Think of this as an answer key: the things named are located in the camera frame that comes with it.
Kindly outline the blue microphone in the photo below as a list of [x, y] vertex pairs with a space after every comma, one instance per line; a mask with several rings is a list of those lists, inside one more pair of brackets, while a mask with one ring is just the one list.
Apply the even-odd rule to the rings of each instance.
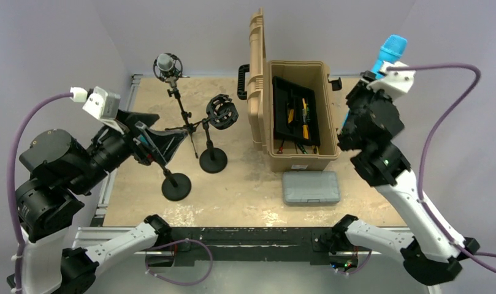
[[[382, 44], [376, 61], [369, 71], [377, 74], [377, 79], [380, 79], [382, 75], [378, 71], [383, 62], [395, 63], [400, 61], [407, 44], [408, 41], [404, 37], [396, 34], [389, 36]], [[400, 119], [399, 111], [394, 102], [395, 100], [388, 97], [388, 102], [378, 102], [363, 112], [349, 112], [348, 109], [340, 133], [342, 135], [356, 132], [369, 132], [371, 134], [390, 132], [393, 135], [399, 133], [404, 129], [404, 123]]]

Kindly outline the round base shock mount stand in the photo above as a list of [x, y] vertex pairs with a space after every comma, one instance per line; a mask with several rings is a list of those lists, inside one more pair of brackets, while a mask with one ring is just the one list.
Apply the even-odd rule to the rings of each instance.
[[232, 127], [239, 113], [233, 100], [227, 94], [217, 94], [205, 106], [205, 118], [201, 125], [205, 132], [205, 149], [199, 156], [200, 168], [209, 174], [223, 171], [228, 164], [226, 152], [216, 143], [219, 133]]

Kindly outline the tan tool case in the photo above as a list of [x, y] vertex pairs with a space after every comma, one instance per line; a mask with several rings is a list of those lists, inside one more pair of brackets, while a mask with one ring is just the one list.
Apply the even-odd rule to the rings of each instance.
[[249, 24], [250, 60], [238, 68], [237, 96], [247, 102], [253, 145], [274, 172], [323, 171], [338, 159], [340, 80], [322, 61], [268, 60], [264, 10]]

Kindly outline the round base clip stand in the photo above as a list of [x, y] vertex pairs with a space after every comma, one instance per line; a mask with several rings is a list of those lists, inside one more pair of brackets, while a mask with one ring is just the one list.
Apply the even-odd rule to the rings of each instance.
[[172, 173], [163, 165], [161, 168], [165, 177], [161, 185], [163, 196], [172, 202], [185, 199], [192, 188], [191, 180], [183, 173]]

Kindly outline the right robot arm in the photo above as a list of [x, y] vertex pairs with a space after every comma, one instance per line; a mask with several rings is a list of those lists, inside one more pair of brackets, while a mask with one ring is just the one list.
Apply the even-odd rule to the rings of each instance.
[[449, 225], [418, 188], [409, 161], [392, 143], [404, 128], [393, 101], [412, 85], [412, 75], [377, 78], [362, 73], [346, 96], [348, 117], [338, 135], [342, 151], [356, 151], [351, 163], [357, 174], [393, 206], [410, 231], [395, 233], [348, 214], [332, 227], [330, 251], [377, 251], [401, 263], [416, 281], [433, 286], [453, 281], [462, 270], [461, 261], [476, 254], [479, 243]]

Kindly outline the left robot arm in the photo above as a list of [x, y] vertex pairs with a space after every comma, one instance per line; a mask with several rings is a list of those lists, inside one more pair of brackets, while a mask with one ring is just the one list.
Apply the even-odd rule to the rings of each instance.
[[84, 206], [79, 196], [89, 195], [129, 158], [162, 168], [173, 158], [187, 134], [184, 130], [153, 130], [158, 118], [119, 111], [117, 127], [103, 125], [88, 147], [66, 130], [46, 130], [20, 155], [30, 177], [13, 195], [24, 241], [24, 248], [15, 256], [15, 272], [8, 278], [14, 292], [83, 293], [99, 275], [129, 255], [169, 246], [171, 227], [156, 214], [96, 246], [63, 246], [74, 216]]

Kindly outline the silver microphone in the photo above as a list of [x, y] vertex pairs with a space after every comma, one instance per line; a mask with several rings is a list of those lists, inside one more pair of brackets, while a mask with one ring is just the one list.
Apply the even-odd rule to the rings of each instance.
[[171, 53], [161, 53], [155, 61], [155, 66], [159, 69], [158, 77], [162, 81], [174, 75], [175, 61]]

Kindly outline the black tool tray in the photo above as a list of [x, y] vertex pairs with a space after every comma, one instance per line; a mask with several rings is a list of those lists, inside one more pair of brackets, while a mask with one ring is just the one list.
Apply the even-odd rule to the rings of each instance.
[[[278, 76], [272, 78], [272, 87], [274, 139], [295, 141], [305, 146], [319, 146], [321, 137], [315, 92]], [[304, 139], [302, 133], [302, 98], [306, 99], [309, 108], [309, 140]]]

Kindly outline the grey plastic box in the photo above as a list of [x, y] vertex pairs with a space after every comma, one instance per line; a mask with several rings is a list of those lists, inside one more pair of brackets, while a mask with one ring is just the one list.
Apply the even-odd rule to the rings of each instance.
[[334, 171], [286, 171], [282, 186], [287, 205], [333, 205], [341, 200]]

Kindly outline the tripod stand with shock mount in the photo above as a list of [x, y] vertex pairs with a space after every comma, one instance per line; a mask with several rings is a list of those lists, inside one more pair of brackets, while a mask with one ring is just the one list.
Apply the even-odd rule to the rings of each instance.
[[198, 122], [197, 123], [191, 123], [189, 121], [189, 118], [191, 118], [192, 113], [189, 111], [186, 111], [184, 109], [184, 106], [181, 102], [181, 94], [180, 94], [178, 86], [177, 86], [177, 81], [179, 79], [188, 78], [188, 76], [183, 74], [183, 64], [182, 64], [181, 59], [178, 56], [176, 56], [175, 54], [172, 54], [172, 57], [175, 61], [174, 75], [172, 77], [166, 78], [165, 81], [162, 81], [159, 79], [159, 77], [158, 77], [159, 69], [155, 66], [156, 59], [153, 61], [153, 73], [154, 73], [154, 76], [156, 77], [156, 79], [158, 79], [159, 81], [161, 81], [163, 83], [167, 83], [169, 85], [169, 89], [167, 90], [167, 93], [168, 93], [169, 97], [173, 97], [177, 101], [179, 109], [180, 109], [181, 117], [184, 121], [183, 126], [168, 128], [168, 130], [183, 129], [183, 130], [187, 131], [187, 133], [190, 137], [190, 140], [191, 140], [191, 144], [193, 146], [194, 156], [196, 159], [198, 159], [199, 155], [197, 154], [197, 149], [196, 149], [196, 146], [194, 144], [193, 134], [197, 130], [199, 123]]

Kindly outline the yellow handled tool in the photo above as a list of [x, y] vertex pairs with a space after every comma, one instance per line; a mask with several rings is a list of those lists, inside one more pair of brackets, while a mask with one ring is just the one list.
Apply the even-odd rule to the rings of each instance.
[[310, 139], [310, 131], [308, 128], [309, 118], [309, 108], [305, 98], [302, 98], [302, 133], [306, 140]]

